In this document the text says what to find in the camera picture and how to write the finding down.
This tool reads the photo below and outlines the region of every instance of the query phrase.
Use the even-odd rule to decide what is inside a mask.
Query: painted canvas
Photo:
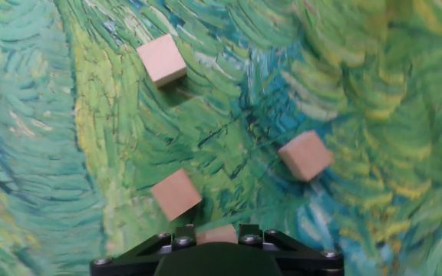
[[[136,48],[172,34],[187,77]],[[277,150],[315,130],[335,164]],[[150,188],[203,197],[168,222]],[[0,0],[0,276],[88,275],[195,223],[277,228],[346,275],[442,275],[442,1]]]

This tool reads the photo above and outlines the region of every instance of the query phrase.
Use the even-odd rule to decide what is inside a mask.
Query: bolt head
[[[168,233],[160,233],[160,234],[157,235],[157,237],[158,238],[168,238],[168,237],[170,237],[170,234],[168,234]]]
[[[322,254],[327,258],[333,258],[333,257],[337,257],[338,252],[332,251],[332,250],[325,250],[322,252]]]
[[[178,237],[175,238],[175,242],[179,245],[188,245],[189,243],[193,242],[191,237]]]
[[[94,264],[96,265],[106,265],[112,261],[112,258],[99,258],[94,260]]]
[[[252,243],[260,242],[260,240],[262,240],[262,238],[260,238],[260,236],[258,236],[258,235],[248,234],[248,235],[244,235],[243,237],[241,237],[241,240],[243,242],[252,244]]]

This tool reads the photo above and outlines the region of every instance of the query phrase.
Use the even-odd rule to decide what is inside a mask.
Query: light wood cube
[[[202,200],[185,170],[180,169],[151,188],[167,219],[173,221]]]
[[[304,132],[291,140],[279,150],[279,155],[292,175],[305,182],[315,178],[334,162],[314,130]]]
[[[237,244],[238,235],[236,234],[236,230],[233,225],[225,225],[223,227],[218,227],[197,234],[198,245],[206,244],[209,242],[229,242]]]
[[[166,34],[137,49],[147,73],[156,87],[187,74],[187,65],[171,34]]]

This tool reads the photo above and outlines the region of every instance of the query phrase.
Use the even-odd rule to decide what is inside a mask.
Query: green painted surface
[[[171,33],[188,77],[135,48]],[[317,130],[335,165],[277,149]],[[203,196],[169,223],[149,188]],[[0,0],[0,275],[87,263],[195,223],[339,248],[349,275],[442,275],[442,3]]]

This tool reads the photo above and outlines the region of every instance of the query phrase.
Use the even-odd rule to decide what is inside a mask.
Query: table surface
[[[135,51],[172,34],[187,77]],[[315,130],[310,183],[277,150]],[[168,222],[150,187],[203,201]],[[0,0],[0,275],[87,263],[195,223],[277,228],[352,275],[442,275],[442,3]]]

